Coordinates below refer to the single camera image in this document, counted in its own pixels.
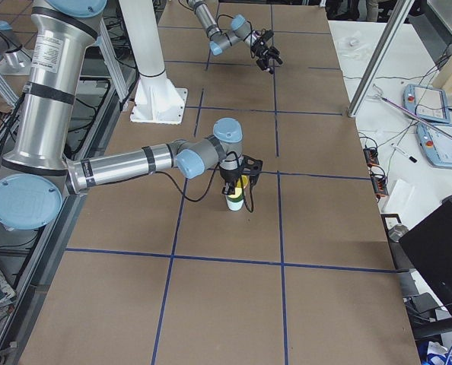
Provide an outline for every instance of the pen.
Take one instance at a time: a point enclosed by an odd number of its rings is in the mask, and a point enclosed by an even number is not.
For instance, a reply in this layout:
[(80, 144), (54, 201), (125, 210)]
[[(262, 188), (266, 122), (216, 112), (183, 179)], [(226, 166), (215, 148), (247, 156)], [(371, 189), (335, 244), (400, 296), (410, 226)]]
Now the pen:
[(409, 160), (411, 160), (413, 163), (417, 162), (417, 159), (413, 156), (410, 156), (408, 153), (406, 153), (402, 148), (397, 146), (396, 144), (392, 143), (391, 146), (395, 149), (395, 151), (400, 152), (403, 156), (407, 157)]

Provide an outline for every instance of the yellow and white cup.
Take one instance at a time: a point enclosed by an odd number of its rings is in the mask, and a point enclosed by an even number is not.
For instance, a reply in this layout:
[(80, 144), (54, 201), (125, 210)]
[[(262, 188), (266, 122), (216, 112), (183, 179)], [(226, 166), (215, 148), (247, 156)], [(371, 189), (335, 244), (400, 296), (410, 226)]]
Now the yellow and white cup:
[[(243, 189), (245, 189), (248, 185), (248, 176), (241, 175), (241, 179), (243, 180)], [(226, 195), (226, 202), (230, 211), (239, 211), (243, 207), (243, 195), (241, 181), (238, 179), (234, 194)]]

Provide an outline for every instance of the label on robot arm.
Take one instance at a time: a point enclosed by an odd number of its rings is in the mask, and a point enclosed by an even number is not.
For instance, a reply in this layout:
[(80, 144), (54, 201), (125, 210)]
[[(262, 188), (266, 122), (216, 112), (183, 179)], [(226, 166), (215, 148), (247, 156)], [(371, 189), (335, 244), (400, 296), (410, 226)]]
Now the label on robot arm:
[(57, 40), (50, 36), (37, 36), (31, 67), (57, 72), (63, 44), (63, 40)]

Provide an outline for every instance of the computer monitor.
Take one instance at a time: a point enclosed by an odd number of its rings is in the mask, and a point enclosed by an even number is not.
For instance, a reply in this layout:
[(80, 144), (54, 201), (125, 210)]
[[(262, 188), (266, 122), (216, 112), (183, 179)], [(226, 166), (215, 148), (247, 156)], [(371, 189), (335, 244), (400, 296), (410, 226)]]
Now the computer monitor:
[(452, 315), (452, 201), (442, 204), (399, 243)]

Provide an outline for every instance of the white table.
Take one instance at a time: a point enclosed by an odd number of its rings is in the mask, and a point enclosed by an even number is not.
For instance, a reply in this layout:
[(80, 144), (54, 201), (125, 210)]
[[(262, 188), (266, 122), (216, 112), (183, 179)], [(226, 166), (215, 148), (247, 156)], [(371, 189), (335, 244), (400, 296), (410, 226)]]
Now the white table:
[[(384, 25), (348, 21), (329, 22), (336, 44), (336, 51), (338, 52), (339, 64), (346, 77), (360, 78), (363, 75), (369, 62), (369, 57), (371, 57), (384, 30)], [(342, 55), (343, 53), (346, 54), (346, 52), (342, 50), (342, 46), (337, 42), (343, 37), (351, 37), (353, 35), (356, 35), (361, 42), (368, 43), (368, 51), (365, 51), (364, 57), (353, 59)], [(431, 56), (423, 46), (412, 25), (404, 24), (390, 47), (377, 73), (377, 77), (413, 78), (425, 75), (433, 66), (434, 62)], [(430, 82), (433, 75), (426, 77), (422, 84)], [(359, 79), (345, 78), (345, 85), (350, 99), (353, 97), (359, 82)], [(402, 104), (403, 90), (406, 85), (411, 83), (418, 84), (420, 78), (411, 81), (396, 78), (377, 79), (375, 82), (383, 90), (385, 97)], [(450, 94), (448, 94), (448, 102), (452, 105), (452, 95)], [(410, 119), (407, 119), (401, 112), (383, 102), (366, 100), (356, 116), (356, 123), (360, 132), (365, 133), (381, 144), (405, 129), (410, 124)], [(398, 140), (399, 137), (391, 142), (398, 142)], [(380, 165), (386, 171), (393, 152), (393, 148), (390, 146), (391, 142), (379, 149)], [(399, 146), (415, 157), (418, 162), (412, 163), (407, 157), (396, 152), (390, 165), (388, 190), (391, 192), (396, 180), (403, 179), (412, 184), (415, 187), (415, 191), (403, 210), (391, 213), (399, 213), (403, 224), (411, 229), (432, 213), (441, 204), (441, 199), (452, 194), (452, 170), (436, 169), (428, 162), (419, 146), (415, 127), (408, 131)], [(385, 203), (386, 199), (382, 198), (379, 203), (380, 210)]]

